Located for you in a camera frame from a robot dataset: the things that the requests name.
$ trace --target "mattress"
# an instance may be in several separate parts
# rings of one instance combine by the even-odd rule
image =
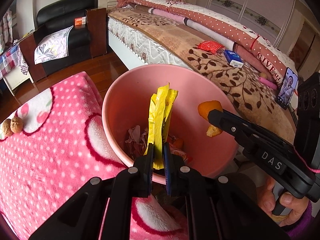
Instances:
[[[108,30],[148,64],[171,64],[191,69],[162,45],[128,25],[109,18]]]

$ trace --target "sofa backrest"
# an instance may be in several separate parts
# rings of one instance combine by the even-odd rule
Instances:
[[[49,4],[37,14],[37,26],[45,25],[47,33],[68,28],[77,17],[85,16],[86,9],[95,8],[95,0],[60,0]]]

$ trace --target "silver rivet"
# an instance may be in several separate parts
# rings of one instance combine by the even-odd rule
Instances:
[[[130,167],[130,168],[128,169],[128,172],[131,173],[131,174],[134,174],[134,173],[138,172],[138,168],[136,168],[136,167]]]
[[[100,182],[100,179],[98,177],[94,177],[94,178],[90,179],[90,183],[92,185],[97,185],[97,184],[99,184],[99,182]]]
[[[190,168],[188,166],[182,166],[180,168],[180,171],[183,173],[188,173],[190,171]]]
[[[225,184],[225,183],[228,182],[228,178],[227,178],[226,176],[220,176],[220,177],[218,178],[218,181],[219,181],[220,183]]]

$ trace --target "human hand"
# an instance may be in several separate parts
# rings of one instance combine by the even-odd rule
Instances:
[[[275,184],[276,181],[272,177],[268,176],[266,184],[262,187],[257,188],[258,206],[269,216],[272,215],[272,210],[276,205],[275,196],[272,192]],[[286,192],[281,195],[280,204],[284,207],[292,209],[289,213],[289,216],[279,224],[279,226],[283,227],[292,225],[300,219],[300,217],[308,207],[309,200],[306,197],[297,199],[289,192]]]

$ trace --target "yellow plastic packaging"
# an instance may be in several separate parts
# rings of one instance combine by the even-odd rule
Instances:
[[[162,142],[168,137],[172,104],[178,95],[178,91],[169,89],[169,84],[159,87],[157,94],[153,94],[149,107],[149,132],[148,144],[154,145],[155,159],[153,168],[160,170],[164,168],[162,160]]]

